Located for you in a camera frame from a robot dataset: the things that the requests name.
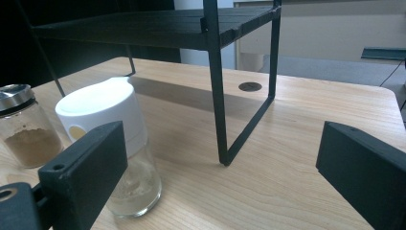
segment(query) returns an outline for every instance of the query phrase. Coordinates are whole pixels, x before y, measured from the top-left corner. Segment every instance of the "jar lid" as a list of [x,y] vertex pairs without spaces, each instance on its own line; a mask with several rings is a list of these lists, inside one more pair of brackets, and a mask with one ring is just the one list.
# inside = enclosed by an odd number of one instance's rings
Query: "jar lid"
[[28,84],[9,84],[0,87],[0,112],[21,106],[34,99],[34,92]]

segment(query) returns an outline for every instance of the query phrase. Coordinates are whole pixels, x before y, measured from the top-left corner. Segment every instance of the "shelf top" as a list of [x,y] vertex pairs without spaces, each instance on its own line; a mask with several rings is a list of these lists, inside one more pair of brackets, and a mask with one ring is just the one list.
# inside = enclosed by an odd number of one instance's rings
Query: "shelf top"
[[[281,7],[218,9],[220,45],[225,47],[281,16]],[[207,50],[203,10],[125,12],[34,27],[38,37]]]

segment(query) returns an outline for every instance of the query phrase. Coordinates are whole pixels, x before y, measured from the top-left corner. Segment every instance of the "brown powder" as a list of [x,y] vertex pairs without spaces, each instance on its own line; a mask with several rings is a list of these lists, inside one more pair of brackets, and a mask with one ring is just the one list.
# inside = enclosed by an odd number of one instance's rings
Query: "brown powder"
[[63,149],[62,143],[54,131],[41,128],[17,132],[7,138],[5,143],[26,168],[34,168],[47,163]]

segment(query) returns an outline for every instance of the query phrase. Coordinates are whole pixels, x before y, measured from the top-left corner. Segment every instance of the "white plastic lid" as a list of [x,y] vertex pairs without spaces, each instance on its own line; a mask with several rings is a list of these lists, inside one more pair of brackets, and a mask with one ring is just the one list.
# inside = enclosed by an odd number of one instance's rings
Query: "white plastic lid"
[[81,88],[57,103],[56,114],[73,142],[94,127],[123,121],[127,156],[146,144],[147,129],[129,81],[112,78]]

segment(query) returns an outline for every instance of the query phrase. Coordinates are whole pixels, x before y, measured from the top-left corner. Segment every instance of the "screw hole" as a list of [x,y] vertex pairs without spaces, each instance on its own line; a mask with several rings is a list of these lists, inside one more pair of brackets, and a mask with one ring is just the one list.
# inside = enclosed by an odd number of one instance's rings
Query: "screw hole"
[[256,82],[245,82],[239,85],[238,88],[245,92],[255,92],[262,89],[262,85]]
[[15,188],[10,188],[10,189],[5,189],[5,190],[0,191],[0,202],[10,199],[15,194],[17,194],[17,189],[15,189]]
[[55,165],[55,166],[53,167],[53,169],[54,169],[55,171],[58,171],[58,170],[63,169],[64,167],[65,167],[64,165]]

